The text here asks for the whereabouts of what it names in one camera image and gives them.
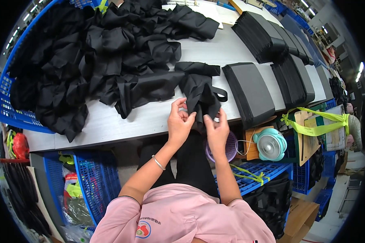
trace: woman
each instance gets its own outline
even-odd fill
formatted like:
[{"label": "woman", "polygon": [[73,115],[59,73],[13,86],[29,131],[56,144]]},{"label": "woman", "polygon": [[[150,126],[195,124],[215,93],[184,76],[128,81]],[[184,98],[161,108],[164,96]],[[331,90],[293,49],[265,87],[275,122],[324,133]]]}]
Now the woman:
[{"label": "woman", "polygon": [[[200,134],[191,131],[196,113],[181,98],[172,103],[169,139],[144,146],[136,173],[112,200],[91,242],[275,242],[263,220],[242,199],[225,154],[229,135],[222,108],[219,122],[204,116],[214,155],[219,194]],[[177,156],[174,178],[170,159]]]}]

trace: woman's left hand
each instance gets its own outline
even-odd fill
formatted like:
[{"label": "woman's left hand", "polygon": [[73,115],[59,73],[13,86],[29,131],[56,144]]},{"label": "woman's left hand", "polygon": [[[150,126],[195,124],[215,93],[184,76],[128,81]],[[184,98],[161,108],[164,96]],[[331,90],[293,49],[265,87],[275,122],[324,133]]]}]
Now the woman's left hand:
[{"label": "woman's left hand", "polygon": [[180,98],[173,102],[168,118],[168,143],[170,143],[170,145],[176,150],[179,149],[188,138],[196,117],[196,112],[192,112],[188,116],[187,112],[179,110],[180,108],[187,109],[186,104],[184,103],[185,101],[186,98]]}]

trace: pink shirt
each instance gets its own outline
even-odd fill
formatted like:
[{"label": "pink shirt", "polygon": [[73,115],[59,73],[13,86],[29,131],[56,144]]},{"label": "pink shirt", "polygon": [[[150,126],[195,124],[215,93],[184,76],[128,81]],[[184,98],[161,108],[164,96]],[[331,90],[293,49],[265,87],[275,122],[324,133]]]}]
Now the pink shirt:
[{"label": "pink shirt", "polygon": [[168,184],[148,191],[142,208],[131,197],[111,201],[98,224],[94,242],[274,243],[272,232],[247,202],[228,206],[185,184]]}]

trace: white table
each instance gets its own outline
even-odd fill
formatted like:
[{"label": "white table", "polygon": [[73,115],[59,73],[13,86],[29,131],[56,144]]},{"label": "white table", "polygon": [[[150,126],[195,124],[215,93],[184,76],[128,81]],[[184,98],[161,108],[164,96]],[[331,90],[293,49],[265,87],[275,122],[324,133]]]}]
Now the white table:
[{"label": "white table", "polygon": [[[272,15],[267,17],[271,18],[273,22],[277,20]],[[200,42],[189,38],[179,40],[179,42],[182,49],[180,61],[198,61],[221,67],[238,62],[255,63],[272,96],[276,111],[285,109],[280,88],[270,66],[271,63],[258,64],[230,25],[224,24],[224,29],[217,30],[212,40]],[[315,67],[306,67],[316,93],[314,101],[324,100],[325,94],[324,91],[321,92],[323,87]],[[228,93],[228,101],[222,103],[228,120],[240,119],[237,105],[223,71],[220,76],[213,77],[213,86],[224,89]],[[89,101],[87,102],[89,114],[83,131],[76,136],[72,143],[68,142],[66,136],[57,133],[45,134],[24,130],[24,134],[27,137],[30,151],[41,151],[89,147],[165,133],[168,130],[166,121],[170,113],[170,105],[181,97],[184,95],[177,87],[175,96],[171,100],[151,102],[135,108],[127,119],[122,119],[113,106],[107,106],[98,100]]]}]

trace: hand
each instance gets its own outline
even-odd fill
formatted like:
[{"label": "hand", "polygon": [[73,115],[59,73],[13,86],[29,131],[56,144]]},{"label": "hand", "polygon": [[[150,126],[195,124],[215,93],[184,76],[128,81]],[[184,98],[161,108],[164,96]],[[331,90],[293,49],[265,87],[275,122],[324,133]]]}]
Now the hand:
[{"label": "hand", "polygon": [[180,98],[173,102],[168,118],[168,143],[170,143],[170,145],[173,146],[176,151],[188,138],[189,132],[193,123],[195,122],[196,117],[196,112],[192,112],[188,116],[187,112],[179,110],[180,108],[187,109],[186,104],[184,103],[185,101],[186,98]]},{"label": "hand", "polygon": [[226,156],[226,142],[230,132],[227,115],[222,108],[216,117],[219,118],[219,122],[212,120],[209,115],[204,115],[208,145],[215,160]]}]

